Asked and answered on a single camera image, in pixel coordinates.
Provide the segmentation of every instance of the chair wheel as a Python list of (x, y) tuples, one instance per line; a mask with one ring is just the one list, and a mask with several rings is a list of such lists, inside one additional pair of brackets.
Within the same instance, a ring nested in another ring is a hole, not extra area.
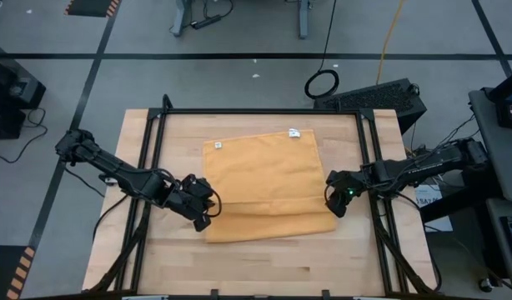
[(479, 289), (480, 289), (480, 291), (482, 291), (484, 293), (493, 292), (493, 285), (491, 285), (489, 278), (484, 278), (484, 279), (479, 280)]

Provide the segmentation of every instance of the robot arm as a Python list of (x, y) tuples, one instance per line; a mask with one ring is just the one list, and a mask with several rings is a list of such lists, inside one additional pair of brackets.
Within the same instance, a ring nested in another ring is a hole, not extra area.
[(448, 142), (418, 157), (402, 161), (383, 160), (365, 164), (357, 172), (332, 171), (326, 180), (334, 188), (327, 201), (329, 209), (339, 218), (347, 212), (354, 197), (368, 190), (390, 196), (408, 184), (417, 186), (426, 178), (464, 168), (481, 168), (488, 162), (484, 147), (472, 138)]
[(68, 131), (56, 145), (61, 160), (71, 163), (89, 163), (117, 180), (119, 187), (131, 197), (143, 199), (159, 208), (172, 211), (193, 221), (198, 232), (210, 223), (208, 210), (213, 206), (209, 200), (214, 195), (205, 178), (189, 174), (181, 182), (163, 169), (138, 169), (114, 155), (102, 150), (90, 132)]

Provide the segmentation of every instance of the orange towel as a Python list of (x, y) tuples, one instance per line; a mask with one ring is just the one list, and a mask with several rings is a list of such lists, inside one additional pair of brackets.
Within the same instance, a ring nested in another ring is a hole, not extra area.
[[(206, 231), (208, 242), (334, 230), (324, 205), (324, 173), (313, 130), (206, 142), (204, 176), (221, 196), (223, 213)], [(215, 213), (217, 206), (210, 213)]]

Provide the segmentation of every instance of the white label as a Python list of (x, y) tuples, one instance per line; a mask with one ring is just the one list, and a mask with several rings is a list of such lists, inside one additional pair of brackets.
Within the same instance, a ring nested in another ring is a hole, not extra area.
[(289, 129), (289, 137), (291, 138), (300, 138), (300, 131), (294, 128)]

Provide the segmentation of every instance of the concrete floor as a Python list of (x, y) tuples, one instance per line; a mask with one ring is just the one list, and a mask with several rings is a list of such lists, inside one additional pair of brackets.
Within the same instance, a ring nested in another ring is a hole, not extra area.
[[(321, 53), (329, 25), (331, 0), (314, 1), (309, 38), (298, 40), (296, 4), (281, 0), (234, 0), (232, 14), (205, 29), (187, 29), (181, 38), (168, 33), (175, 1), (123, 0), (105, 53)], [(95, 53), (105, 18), (64, 16), (61, 0), (5, 0), (0, 9), (0, 47), (8, 53)], [(481, 0), (484, 12), (506, 54), (512, 54), (512, 0)], [(339, 0), (329, 53), (380, 53), (398, 0)], [(223, 1), (211, 9), (226, 8)], [(195, 4), (194, 19), (202, 18)], [(471, 0), (409, 0), (389, 42), (388, 53), (495, 54)], [(47, 92), (49, 132), (34, 142), (13, 165), (0, 161), (0, 245), (27, 245), (47, 194), (58, 158), (53, 146), (68, 129), (91, 59), (23, 59), (19, 62)], [(341, 78), (339, 92), (373, 85), (377, 60), (327, 60)], [(103, 60), (87, 98), (81, 128), (94, 132), (101, 146), (114, 151), (123, 114), (129, 108), (150, 108), (167, 93), (179, 108), (310, 108), (304, 83), (320, 60)], [(495, 86), (505, 78), (497, 60), (388, 60), (382, 82), (409, 78), (418, 83), (429, 111), (417, 123), (414, 145), (435, 146), (468, 119), (467, 92)], [(317, 81), (314, 92), (329, 83)], [(461, 136), (477, 128), (471, 123)], [(25, 130), (17, 141), (0, 142), (0, 153), (13, 157), (36, 134)], [(409, 145), (410, 132), (404, 135)], [(77, 173), (103, 188), (92, 168)], [(91, 233), (101, 207), (100, 197), (75, 178), (63, 175), (43, 232), (24, 298), (78, 293), (89, 254)], [(475, 230), (469, 212), (452, 216), (454, 235)], [(510, 299), (500, 288), (482, 293), (476, 286), (485, 273), (448, 234), (430, 234), (431, 251), (444, 278), (442, 291), (453, 296)], [(479, 246), (471, 245), (479, 253)]]

